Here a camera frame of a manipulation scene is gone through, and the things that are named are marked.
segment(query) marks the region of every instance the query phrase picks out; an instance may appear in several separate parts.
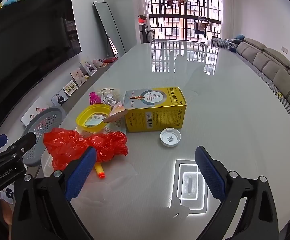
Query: yellow box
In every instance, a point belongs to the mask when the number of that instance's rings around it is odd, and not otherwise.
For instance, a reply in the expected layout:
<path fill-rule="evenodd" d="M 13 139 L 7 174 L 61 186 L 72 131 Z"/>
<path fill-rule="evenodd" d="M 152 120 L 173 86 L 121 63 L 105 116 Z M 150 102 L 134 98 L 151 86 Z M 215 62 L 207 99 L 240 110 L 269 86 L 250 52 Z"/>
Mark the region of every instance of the yellow box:
<path fill-rule="evenodd" d="M 126 91 L 126 127 L 129 132 L 181 129 L 186 101 L 178 87 Z"/>

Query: television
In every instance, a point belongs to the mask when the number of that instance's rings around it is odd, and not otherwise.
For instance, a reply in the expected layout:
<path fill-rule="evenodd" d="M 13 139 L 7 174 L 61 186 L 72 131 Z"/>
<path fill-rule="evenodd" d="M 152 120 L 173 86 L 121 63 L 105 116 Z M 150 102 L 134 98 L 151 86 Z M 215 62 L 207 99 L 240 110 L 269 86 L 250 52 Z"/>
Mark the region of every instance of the television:
<path fill-rule="evenodd" d="M 21 0 L 0 9 L 0 126 L 29 90 L 80 52 L 72 0 Z"/>

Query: metal bolt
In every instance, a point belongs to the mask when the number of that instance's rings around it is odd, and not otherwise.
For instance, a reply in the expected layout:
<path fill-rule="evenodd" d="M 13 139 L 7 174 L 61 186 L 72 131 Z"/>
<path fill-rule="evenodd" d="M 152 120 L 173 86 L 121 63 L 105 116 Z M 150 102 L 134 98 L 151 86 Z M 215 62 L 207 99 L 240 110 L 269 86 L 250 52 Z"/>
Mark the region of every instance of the metal bolt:
<path fill-rule="evenodd" d="M 62 175 L 62 171 L 55 171 L 54 177 L 60 177 Z"/>
<path fill-rule="evenodd" d="M 25 180 L 25 181 L 29 181 L 31 178 L 32 178 L 31 175 L 26 175 L 25 178 L 24 178 L 24 180 Z"/>
<path fill-rule="evenodd" d="M 267 182 L 267 179 L 264 176 L 261 176 L 260 177 L 260 181 L 263 182 L 263 183 L 266 183 Z"/>
<path fill-rule="evenodd" d="M 238 174 L 235 171 L 230 172 L 230 177 L 231 178 L 237 178 Z"/>

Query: glossy table top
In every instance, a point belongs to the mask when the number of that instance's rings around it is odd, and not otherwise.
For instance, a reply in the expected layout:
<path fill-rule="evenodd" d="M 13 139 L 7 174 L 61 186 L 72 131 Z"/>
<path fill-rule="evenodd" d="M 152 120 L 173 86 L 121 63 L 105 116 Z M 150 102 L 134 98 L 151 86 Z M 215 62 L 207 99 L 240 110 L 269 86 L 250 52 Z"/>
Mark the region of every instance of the glossy table top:
<path fill-rule="evenodd" d="M 159 131 L 127 133 L 128 155 L 103 164 L 104 180 L 92 172 L 72 200 L 85 227 L 95 240 L 196 239 L 220 203 L 194 162 L 195 149 L 203 145 L 227 170 L 267 177 L 281 230 L 290 219 L 290 117 L 268 86 L 227 50 L 179 41 L 137 45 L 94 83 L 61 127 L 76 127 L 92 91 L 114 87 L 123 95 L 173 86 L 187 101 L 179 145 L 163 146 Z M 198 181 L 194 195 L 186 192 L 183 171 Z"/>

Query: red plastic bag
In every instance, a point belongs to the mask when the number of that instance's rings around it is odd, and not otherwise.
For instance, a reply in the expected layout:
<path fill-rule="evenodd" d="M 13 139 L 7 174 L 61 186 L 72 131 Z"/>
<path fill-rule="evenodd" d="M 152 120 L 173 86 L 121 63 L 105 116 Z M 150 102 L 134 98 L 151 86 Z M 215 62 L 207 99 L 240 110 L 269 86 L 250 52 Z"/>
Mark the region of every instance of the red plastic bag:
<path fill-rule="evenodd" d="M 54 170 L 62 171 L 72 160 L 79 159 L 88 146 L 96 149 L 96 162 L 110 161 L 114 155 L 126 156 L 126 142 L 127 137 L 122 132 L 94 134 L 84 138 L 76 131 L 53 128 L 44 134 L 44 145 L 53 157 Z"/>

